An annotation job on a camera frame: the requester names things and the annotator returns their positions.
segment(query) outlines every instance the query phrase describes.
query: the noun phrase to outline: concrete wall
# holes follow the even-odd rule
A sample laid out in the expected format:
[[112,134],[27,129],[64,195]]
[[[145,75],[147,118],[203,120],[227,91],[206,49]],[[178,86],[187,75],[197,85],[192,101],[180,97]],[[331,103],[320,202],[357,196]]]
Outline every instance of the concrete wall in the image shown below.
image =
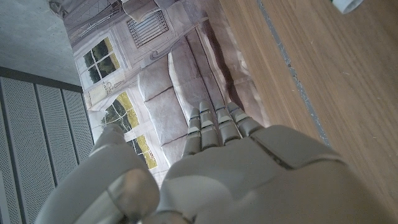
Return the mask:
[[46,0],[0,2],[0,66],[81,85],[63,21]]

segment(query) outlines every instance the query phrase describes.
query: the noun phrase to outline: white robotic hand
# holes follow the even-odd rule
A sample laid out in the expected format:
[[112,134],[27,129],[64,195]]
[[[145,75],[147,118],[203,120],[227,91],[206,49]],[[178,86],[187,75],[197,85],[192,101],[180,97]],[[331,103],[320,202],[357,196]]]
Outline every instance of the white robotic hand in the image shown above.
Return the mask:
[[216,119],[210,108],[192,110],[183,158],[142,223],[395,223],[335,151],[234,103],[216,103]]

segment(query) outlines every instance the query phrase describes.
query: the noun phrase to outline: metal grille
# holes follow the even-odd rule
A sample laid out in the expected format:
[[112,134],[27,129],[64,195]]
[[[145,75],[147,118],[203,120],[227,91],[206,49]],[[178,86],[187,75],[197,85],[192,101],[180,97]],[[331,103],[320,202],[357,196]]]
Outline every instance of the metal grille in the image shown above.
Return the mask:
[[11,223],[20,224],[22,223],[21,214],[19,212],[14,173],[12,171],[6,130],[4,129],[4,118],[1,110],[0,105],[0,169],[3,174],[4,188],[6,189],[7,206]]
[[55,169],[55,178],[60,183],[77,166],[61,90],[37,85],[37,94]]
[[93,138],[87,121],[86,109],[80,93],[62,90],[69,118],[72,138],[75,141],[78,161],[87,159],[93,148]]
[[33,223],[54,189],[39,107],[31,83],[1,78],[26,223]]
[[137,47],[150,42],[154,38],[169,31],[169,26],[164,18],[162,11],[151,14],[144,21],[137,23],[134,20],[127,22],[134,43]]

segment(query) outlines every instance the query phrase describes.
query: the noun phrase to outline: trees through window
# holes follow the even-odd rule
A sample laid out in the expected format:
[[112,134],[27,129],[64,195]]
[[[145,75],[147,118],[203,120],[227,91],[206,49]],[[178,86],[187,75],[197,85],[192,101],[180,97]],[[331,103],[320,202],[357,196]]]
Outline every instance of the trees through window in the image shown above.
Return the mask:
[[[115,101],[106,109],[105,116],[101,120],[103,126],[107,124],[117,124],[124,133],[131,131],[139,126],[139,121],[132,103],[126,92],[121,93]],[[157,167],[156,158],[147,144],[144,135],[141,135],[127,142],[137,153],[137,155],[147,164],[148,169]]]
[[120,68],[109,37],[103,39],[76,63],[85,89]]

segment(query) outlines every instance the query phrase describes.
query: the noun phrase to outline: wooden surface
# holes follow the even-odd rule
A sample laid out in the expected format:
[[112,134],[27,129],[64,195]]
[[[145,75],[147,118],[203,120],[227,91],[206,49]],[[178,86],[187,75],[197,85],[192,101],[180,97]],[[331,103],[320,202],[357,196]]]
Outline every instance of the wooden surface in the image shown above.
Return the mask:
[[[317,137],[256,0],[220,2],[271,123]],[[398,218],[398,1],[347,15],[327,0],[262,3],[332,148]]]

